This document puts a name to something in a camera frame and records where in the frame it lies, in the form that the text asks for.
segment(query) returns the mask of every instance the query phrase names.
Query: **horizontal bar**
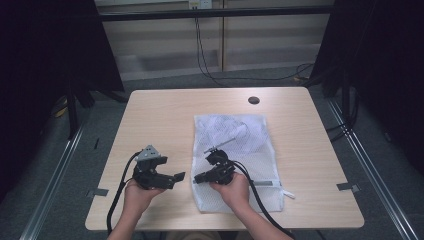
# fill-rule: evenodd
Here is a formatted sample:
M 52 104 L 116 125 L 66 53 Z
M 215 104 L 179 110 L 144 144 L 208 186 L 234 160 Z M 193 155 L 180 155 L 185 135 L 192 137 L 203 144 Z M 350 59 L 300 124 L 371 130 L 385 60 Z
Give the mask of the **horizontal bar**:
M 271 15 L 305 15 L 305 14 L 329 14 L 352 12 L 357 7 L 334 7 L 334 6 L 306 6 L 306 7 L 280 7 L 280 8 L 237 8 L 237 9 L 200 9 L 200 10 L 173 10 L 155 12 L 125 12 L 125 13 L 101 13 L 99 16 L 73 16 L 79 20 L 110 21 L 134 21 L 134 20 L 157 20 L 157 19 L 181 19 L 181 18 L 212 18 L 212 17 L 246 17 L 246 16 L 271 16 Z

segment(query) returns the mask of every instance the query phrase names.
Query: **person's right arm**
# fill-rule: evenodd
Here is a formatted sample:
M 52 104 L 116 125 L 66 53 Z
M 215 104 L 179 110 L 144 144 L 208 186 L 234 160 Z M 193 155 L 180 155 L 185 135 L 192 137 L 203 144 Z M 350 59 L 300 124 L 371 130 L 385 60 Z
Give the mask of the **person's right arm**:
M 210 183 L 218 191 L 224 202 L 233 210 L 255 240 L 292 239 L 258 214 L 249 204 L 249 183 L 246 177 L 234 173 L 228 185 Z

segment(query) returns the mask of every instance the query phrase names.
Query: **person's right hand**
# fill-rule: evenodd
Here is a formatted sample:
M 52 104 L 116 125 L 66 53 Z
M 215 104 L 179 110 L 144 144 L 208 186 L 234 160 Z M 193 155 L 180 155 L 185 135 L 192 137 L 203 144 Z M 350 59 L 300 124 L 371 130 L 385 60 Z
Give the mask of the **person's right hand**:
M 233 173 L 233 180 L 228 185 L 209 183 L 209 185 L 221 194 L 224 202 L 231 208 L 249 205 L 249 182 L 240 173 Z

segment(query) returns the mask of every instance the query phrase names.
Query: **hand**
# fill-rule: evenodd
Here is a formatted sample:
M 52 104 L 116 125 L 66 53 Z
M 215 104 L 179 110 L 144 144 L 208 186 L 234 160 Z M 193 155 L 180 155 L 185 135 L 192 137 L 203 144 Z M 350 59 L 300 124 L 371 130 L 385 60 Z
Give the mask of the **hand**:
M 122 215 L 132 217 L 133 219 L 140 219 L 141 214 L 149 207 L 152 199 L 163 193 L 165 189 L 150 189 L 145 190 L 141 188 L 134 179 L 127 183 L 125 188 L 124 209 Z
M 224 202 L 234 210 L 235 207 L 249 205 L 249 182 L 240 173 L 233 173 L 233 180 L 228 185 L 209 183 L 209 185 L 221 194 Z

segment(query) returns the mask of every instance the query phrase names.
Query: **gray carpet floor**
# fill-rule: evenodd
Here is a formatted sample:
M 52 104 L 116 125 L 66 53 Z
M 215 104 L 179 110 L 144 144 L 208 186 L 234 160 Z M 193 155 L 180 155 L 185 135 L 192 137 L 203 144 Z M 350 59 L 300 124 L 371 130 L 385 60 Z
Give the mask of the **gray carpet floor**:
M 215 78 L 238 78 L 216 79 L 218 83 L 202 74 L 128 81 L 124 82 L 126 92 L 121 95 L 129 96 L 137 89 L 297 86 L 298 82 L 291 77 L 281 80 L 240 79 L 280 78 L 294 74 L 295 71 L 296 68 L 281 68 L 213 73 Z M 309 91 L 324 126 L 337 126 L 321 87 L 313 86 Z M 92 202 L 86 195 L 100 181 L 126 104 L 115 102 L 99 93 L 93 93 L 93 96 L 96 103 L 92 108 L 78 108 L 79 119 L 85 123 L 84 130 L 54 201 L 49 206 L 48 214 L 41 220 L 43 225 L 38 239 L 107 237 L 105 231 L 93 232 L 85 228 L 85 218 Z M 423 237 L 424 177 L 410 166 L 400 148 L 386 140 L 384 129 L 363 105 L 360 105 L 354 130 L 417 235 Z M 339 132 L 330 132 L 329 138 Z M 0 239 L 19 239 L 22 235 L 66 147 L 68 134 L 69 122 L 66 114 L 60 118 L 51 118 L 46 124 L 37 155 L 30 161 L 18 185 L 8 193 L 0 206 Z M 348 181 L 361 187 L 361 191 L 355 193 L 355 198 L 365 224 L 359 229 L 321 229 L 322 234 L 326 239 L 402 239 L 348 141 L 341 138 L 333 143 L 333 147 Z M 294 233 L 298 239 L 321 239 L 312 229 L 296 230 Z M 149 239 L 159 238 L 158 233 L 147 235 Z M 141 233 L 135 233 L 134 239 L 142 239 Z

